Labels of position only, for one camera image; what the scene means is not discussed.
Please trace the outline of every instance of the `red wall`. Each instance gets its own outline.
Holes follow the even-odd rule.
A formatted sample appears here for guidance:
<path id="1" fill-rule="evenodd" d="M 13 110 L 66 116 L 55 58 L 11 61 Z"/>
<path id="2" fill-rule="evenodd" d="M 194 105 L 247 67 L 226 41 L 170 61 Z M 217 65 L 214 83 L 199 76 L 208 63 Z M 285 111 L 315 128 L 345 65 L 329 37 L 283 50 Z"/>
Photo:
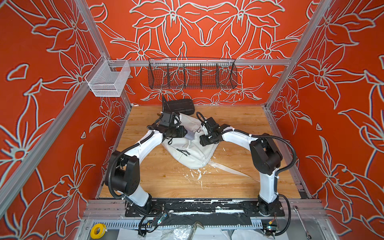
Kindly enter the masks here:
<path id="1" fill-rule="evenodd" d="M 100 57 L 73 0 L 0 8 L 0 186 Z M 127 113 L 89 92 L 0 220 L 0 238 L 73 238 Z"/>
<path id="2" fill-rule="evenodd" d="M 384 238 L 383 13 L 333 1 L 272 108 L 341 239 Z"/>
<path id="3" fill-rule="evenodd" d="M 163 56 L 242 59 L 289 58 L 318 1 L 102 1 L 87 0 L 112 59 Z M 147 69 L 132 68 L 131 102 L 160 105 L 192 98 L 197 104 L 263 104 L 283 66 L 238 68 L 232 90 L 151 90 Z"/>

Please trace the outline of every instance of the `white plastic strap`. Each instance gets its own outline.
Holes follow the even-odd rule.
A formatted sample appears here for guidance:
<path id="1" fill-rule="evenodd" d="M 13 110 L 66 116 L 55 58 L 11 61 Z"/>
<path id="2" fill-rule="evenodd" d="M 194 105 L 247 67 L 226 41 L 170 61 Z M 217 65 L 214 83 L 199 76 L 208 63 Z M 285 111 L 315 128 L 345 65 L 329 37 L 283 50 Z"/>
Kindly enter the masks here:
<path id="1" fill-rule="evenodd" d="M 220 168 L 221 170 L 224 170 L 226 172 L 230 172 L 230 173 L 233 173 L 233 174 L 236 174 L 236 175 L 240 175 L 240 176 L 244 176 L 244 177 L 249 177 L 249 178 L 255 180 L 256 182 L 260 182 L 257 179 L 254 179 L 254 178 L 252 178 L 252 177 L 250 177 L 250 176 L 248 176 L 248 175 L 246 175 L 246 174 L 244 174 L 242 172 L 239 172 L 239 171 L 237 171 L 235 169 L 232 169 L 230 167 L 224 166 L 223 164 L 220 164 L 220 163 L 217 163 L 217 162 L 213 162 L 211 160 L 209 160 L 208 164 L 211 165 L 212 167 Z"/>

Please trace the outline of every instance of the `metal wire basket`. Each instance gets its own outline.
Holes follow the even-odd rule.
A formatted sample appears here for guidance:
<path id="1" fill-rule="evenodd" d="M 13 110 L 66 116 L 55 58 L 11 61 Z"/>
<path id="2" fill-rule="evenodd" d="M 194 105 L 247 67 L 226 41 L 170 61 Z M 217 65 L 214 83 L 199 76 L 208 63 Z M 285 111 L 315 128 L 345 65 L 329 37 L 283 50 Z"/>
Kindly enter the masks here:
<path id="1" fill-rule="evenodd" d="M 119 97 L 129 78 L 131 69 L 128 61 L 122 61 L 119 71 L 110 66 L 111 62 L 102 55 L 85 76 L 96 97 Z"/>
<path id="2" fill-rule="evenodd" d="M 150 58 L 151 89 L 233 89 L 237 86 L 235 59 Z"/>

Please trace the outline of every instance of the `black case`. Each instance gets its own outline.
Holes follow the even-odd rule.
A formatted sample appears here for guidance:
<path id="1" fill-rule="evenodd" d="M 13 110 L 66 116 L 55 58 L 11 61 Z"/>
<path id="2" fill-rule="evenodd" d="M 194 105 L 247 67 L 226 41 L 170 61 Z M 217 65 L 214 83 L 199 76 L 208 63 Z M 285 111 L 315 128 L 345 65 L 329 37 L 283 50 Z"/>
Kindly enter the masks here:
<path id="1" fill-rule="evenodd" d="M 163 102 L 163 112 L 176 112 L 182 113 L 185 115 L 192 115 L 195 113 L 195 106 L 193 105 L 192 99 L 180 99 L 167 101 L 164 96 L 162 96 Z"/>

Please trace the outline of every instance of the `white wire basket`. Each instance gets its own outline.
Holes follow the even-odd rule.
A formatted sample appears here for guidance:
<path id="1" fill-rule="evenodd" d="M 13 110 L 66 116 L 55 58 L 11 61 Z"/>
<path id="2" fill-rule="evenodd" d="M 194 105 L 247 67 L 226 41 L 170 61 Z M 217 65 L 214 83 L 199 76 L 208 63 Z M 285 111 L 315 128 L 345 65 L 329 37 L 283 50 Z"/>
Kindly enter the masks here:
<path id="1" fill-rule="evenodd" d="M 127 83 L 131 73 L 128 61 L 124 62 L 122 68 L 117 68 L 120 71 L 111 67 L 111 62 L 102 55 L 85 77 L 96 97 L 119 97 Z"/>

